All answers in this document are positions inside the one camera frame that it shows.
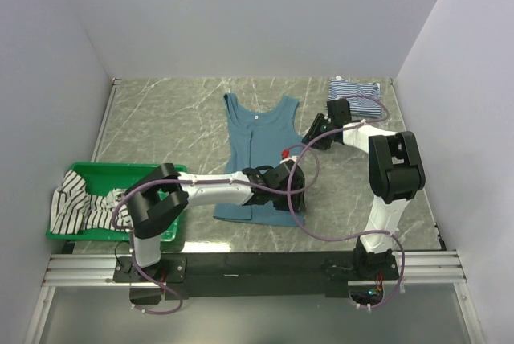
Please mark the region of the blue white striped tank top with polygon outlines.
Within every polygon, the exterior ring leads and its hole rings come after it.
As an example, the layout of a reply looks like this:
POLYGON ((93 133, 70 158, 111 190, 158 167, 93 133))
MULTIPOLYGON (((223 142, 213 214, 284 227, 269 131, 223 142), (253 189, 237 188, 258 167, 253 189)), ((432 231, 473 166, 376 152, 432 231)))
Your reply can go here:
POLYGON ((381 99, 379 83, 358 83, 336 76, 329 82, 328 100, 338 99, 349 102, 350 112, 354 116, 379 118, 382 114, 378 103, 381 99))

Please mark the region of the plain blue tank top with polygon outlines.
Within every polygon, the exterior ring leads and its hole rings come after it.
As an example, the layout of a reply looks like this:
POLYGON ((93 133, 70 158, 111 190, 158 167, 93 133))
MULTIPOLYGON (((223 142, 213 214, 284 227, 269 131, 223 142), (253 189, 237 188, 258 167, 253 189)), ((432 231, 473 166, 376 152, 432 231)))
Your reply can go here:
MULTIPOLYGON (((277 166, 285 149, 301 143, 294 128, 300 104, 297 99, 282 96, 278 105, 265 113, 244 108, 234 93, 225 94, 224 103, 230 144, 227 174, 247 167, 277 166)), ((214 218, 273 227, 296 226, 289 210, 277 210, 272 203, 245 207, 221 203, 215 206, 214 218)))

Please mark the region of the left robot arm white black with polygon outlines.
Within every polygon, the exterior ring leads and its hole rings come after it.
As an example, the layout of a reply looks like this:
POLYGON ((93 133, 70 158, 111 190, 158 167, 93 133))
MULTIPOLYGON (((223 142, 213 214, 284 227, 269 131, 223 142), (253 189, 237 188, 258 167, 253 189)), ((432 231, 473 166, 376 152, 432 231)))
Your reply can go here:
POLYGON ((159 165, 124 193, 133 226, 133 273, 142 281, 161 270, 160 237, 186 209, 229 204, 237 207, 271 203, 277 211, 304 211, 305 177, 291 172, 294 160, 279 165, 247 167, 229 174, 197 175, 180 172, 172 163, 159 165))

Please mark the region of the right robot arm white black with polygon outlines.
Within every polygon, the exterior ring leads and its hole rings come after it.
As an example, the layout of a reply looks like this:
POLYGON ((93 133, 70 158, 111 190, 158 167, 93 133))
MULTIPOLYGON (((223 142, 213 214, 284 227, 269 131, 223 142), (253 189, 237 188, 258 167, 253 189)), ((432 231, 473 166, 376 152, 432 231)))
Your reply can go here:
POLYGON ((363 279, 393 264, 393 235, 408 204, 425 186, 426 176, 415 135, 379 129, 354 120, 345 98, 329 100, 327 113, 317 114, 302 142, 327 150, 333 142, 368 155, 373 204, 353 250, 353 271, 363 279))

